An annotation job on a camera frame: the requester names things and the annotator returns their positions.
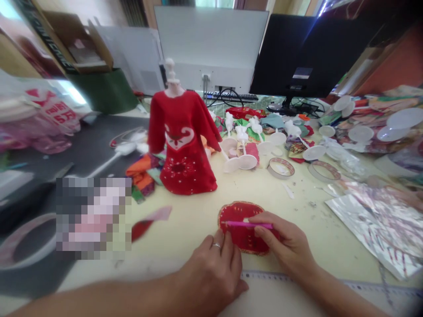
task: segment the white table surface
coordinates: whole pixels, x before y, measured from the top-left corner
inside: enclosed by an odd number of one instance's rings
[[[141,117],[139,113],[138,110],[133,110],[128,114]],[[317,129],[315,131],[311,139],[319,141],[321,136]],[[287,159],[287,151],[283,151],[283,158]],[[370,156],[357,156],[371,174],[389,179],[373,166]],[[324,203],[332,199],[332,196],[315,188],[322,187],[324,183],[309,173],[308,164],[298,164],[288,158],[295,168],[295,174],[289,180],[282,181],[271,176],[265,168],[272,157],[261,157],[261,167],[256,170],[237,170],[226,174],[223,173],[223,156],[214,153],[210,163],[218,184],[215,192],[179,196],[171,194],[162,186],[156,186],[154,193],[142,204],[137,205],[133,200],[129,217],[132,219],[131,223],[141,220],[162,206],[172,205],[169,220],[155,222],[132,245],[132,251],[123,263],[116,265],[116,261],[110,259],[78,261],[59,290],[102,279],[146,279],[177,269],[207,234],[213,234],[217,230],[220,208],[237,200],[255,203],[297,224],[306,233],[317,263],[337,278],[381,283],[377,259]],[[340,172],[343,171],[327,155],[321,160],[337,167]],[[291,188],[295,199],[288,196],[282,182]],[[242,262],[244,269],[281,272],[271,254],[264,257],[242,254]],[[423,273],[401,282],[386,270],[386,280],[391,285],[421,287]],[[0,296],[0,314],[12,311],[26,302],[24,299]]]

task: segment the red dress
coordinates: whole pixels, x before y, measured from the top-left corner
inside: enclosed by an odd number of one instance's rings
[[[153,154],[167,143],[160,179],[172,193],[191,195],[216,190],[216,178],[208,162],[201,135],[220,151],[220,134],[206,105],[196,92],[170,98],[158,92],[151,100],[148,145]]]

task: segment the green container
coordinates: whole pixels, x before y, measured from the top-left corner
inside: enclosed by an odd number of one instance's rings
[[[134,109],[139,101],[120,68],[110,73],[67,74],[91,109],[104,114],[119,114]]]

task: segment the pixelated blur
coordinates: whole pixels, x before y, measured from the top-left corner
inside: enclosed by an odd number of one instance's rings
[[[82,260],[130,251],[130,178],[62,178],[56,193],[57,251]]]

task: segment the left hand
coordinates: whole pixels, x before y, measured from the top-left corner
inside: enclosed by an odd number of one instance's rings
[[[217,316],[248,285],[240,279],[241,251],[229,232],[207,236],[173,276],[170,300],[174,316]]]

